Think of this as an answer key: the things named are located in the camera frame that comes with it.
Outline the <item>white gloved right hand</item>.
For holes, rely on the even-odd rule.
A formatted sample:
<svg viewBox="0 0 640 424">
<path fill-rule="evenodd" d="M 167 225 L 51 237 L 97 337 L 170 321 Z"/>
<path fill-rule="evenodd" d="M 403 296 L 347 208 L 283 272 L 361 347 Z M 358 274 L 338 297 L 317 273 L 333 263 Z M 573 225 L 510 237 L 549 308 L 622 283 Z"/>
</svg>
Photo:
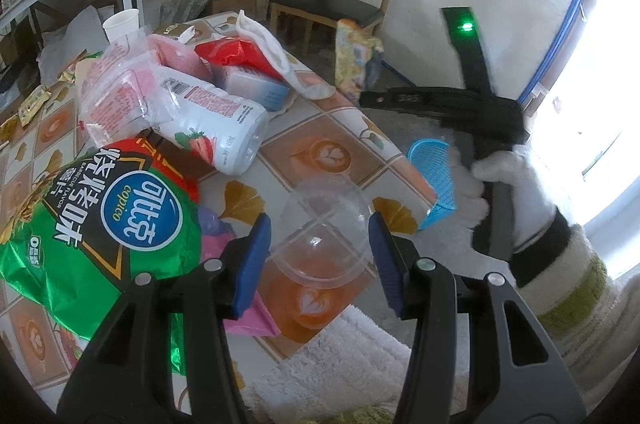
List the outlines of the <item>white gloved right hand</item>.
<svg viewBox="0 0 640 424">
<path fill-rule="evenodd" d="M 514 251 L 521 251 L 538 240 L 552 224 L 556 207 L 542 191 L 534 168 L 518 152 L 499 151 L 476 161 L 471 169 L 462 165 L 457 147 L 448 150 L 450 173 L 454 181 L 457 211 L 454 220 L 472 230 L 489 214 L 482 198 L 484 183 L 504 183 L 512 188 Z"/>
</svg>

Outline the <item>striped sleeve right forearm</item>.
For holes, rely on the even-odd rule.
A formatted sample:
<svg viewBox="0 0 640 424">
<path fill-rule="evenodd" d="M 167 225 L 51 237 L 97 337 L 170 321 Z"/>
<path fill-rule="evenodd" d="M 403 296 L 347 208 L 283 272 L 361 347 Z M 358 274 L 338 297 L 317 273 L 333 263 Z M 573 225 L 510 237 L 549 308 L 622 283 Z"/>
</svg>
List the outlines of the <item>striped sleeve right forearm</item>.
<svg viewBox="0 0 640 424">
<path fill-rule="evenodd" d="M 613 280 L 582 228 L 558 211 L 510 270 L 593 410 L 639 347 L 638 275 Z"/>
</svg>

